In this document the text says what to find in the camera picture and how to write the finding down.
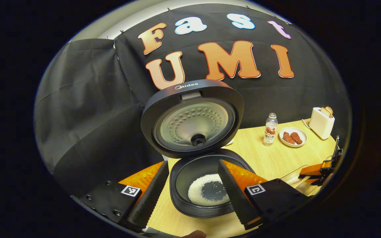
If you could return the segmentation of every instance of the sausage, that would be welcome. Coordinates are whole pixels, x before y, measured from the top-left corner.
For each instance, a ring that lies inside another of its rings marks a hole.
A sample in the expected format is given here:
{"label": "sausage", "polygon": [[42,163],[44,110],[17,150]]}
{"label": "sausage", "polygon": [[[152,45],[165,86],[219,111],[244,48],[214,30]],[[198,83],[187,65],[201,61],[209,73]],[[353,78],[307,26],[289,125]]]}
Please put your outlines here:
{"label": "sausage", "polygon": [[299,138],[298,133],[293,132],[292,134],[290,134],[290,137],[292,137],[292,139],[293,139],[297,144],[302,144],[302,140],[301,140],[301,138]]}
{"label": "sausage", "polygon": [[295,144],[295,141],[292,139],[292,137],[290,137],[289,133],[287,133],[286,131],[283,133],[283,139],[287,143]]}

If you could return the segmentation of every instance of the plastic bottle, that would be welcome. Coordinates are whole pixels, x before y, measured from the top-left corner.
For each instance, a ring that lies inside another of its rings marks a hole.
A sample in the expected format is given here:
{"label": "plastic bottle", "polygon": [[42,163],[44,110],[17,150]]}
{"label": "plastic bottle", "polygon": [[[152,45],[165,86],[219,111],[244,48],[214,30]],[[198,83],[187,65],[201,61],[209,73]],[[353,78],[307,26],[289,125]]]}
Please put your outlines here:
{"label": "plastic bottle", "polygon": [[263,144],[266,146],[270,146],[273,144],[276,134],[278,134],[277,130],[277,116],[275,113],[270,113],[269,118],[266,120],[266,131],[264,135]]}

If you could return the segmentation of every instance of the screw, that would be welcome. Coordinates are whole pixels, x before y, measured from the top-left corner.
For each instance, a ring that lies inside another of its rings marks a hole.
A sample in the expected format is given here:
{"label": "screw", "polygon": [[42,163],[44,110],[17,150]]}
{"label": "screw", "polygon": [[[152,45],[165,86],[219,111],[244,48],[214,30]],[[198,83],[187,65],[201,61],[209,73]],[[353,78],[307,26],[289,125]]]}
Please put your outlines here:
{"label": "screw", "polygon": [[121,212],[118,210],[113,210],[112,213],[118,217],[121,216]]}

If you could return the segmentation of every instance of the wooden table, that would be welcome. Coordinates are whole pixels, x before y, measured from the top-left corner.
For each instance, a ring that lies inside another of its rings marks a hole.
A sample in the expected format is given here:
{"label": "wooden table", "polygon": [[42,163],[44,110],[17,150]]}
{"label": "wooden table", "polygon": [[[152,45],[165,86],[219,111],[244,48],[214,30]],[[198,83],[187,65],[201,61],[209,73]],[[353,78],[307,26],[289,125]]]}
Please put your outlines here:
{"label": "wooden table", "polygon": [[[302,121],[279,124],[277,131],[284,127],[303,130],[308,136],[305,145],[291,148],[276,137],[273,145],[265,146],[263,145],[265,127],[257,127],[239,129],[234,142],[226,149],[239,154],[257,175],[267,180],[281,178],[303,165],[320,164],[333,153],[335,140],[332,137],[322,140]],[[168,160],[169,170],[178,160],[171,158]],[[184,236],[199,229],[204,231],[208,238],[232,237],[252,230],[245,231],[235,212],[213,218],[193,218],[180,213],[170,198],[170,177],[167,181],[148,226],[178,236]],[[318,190],[319,188],[316,188],[311,194],[315,194]]]}

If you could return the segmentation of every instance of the toaster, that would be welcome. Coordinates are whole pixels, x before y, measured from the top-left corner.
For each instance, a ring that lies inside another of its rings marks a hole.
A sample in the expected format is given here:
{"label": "toaster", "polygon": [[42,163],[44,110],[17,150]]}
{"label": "toaster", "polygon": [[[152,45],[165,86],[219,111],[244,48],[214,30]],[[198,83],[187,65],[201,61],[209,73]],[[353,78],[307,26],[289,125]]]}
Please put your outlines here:
{"label": "toaster", "polygon": [[311,114],[310,128],[323,140],[330,136],[334,124],[334,116],[332,118],[321,112],[320,107],[314,107]]}

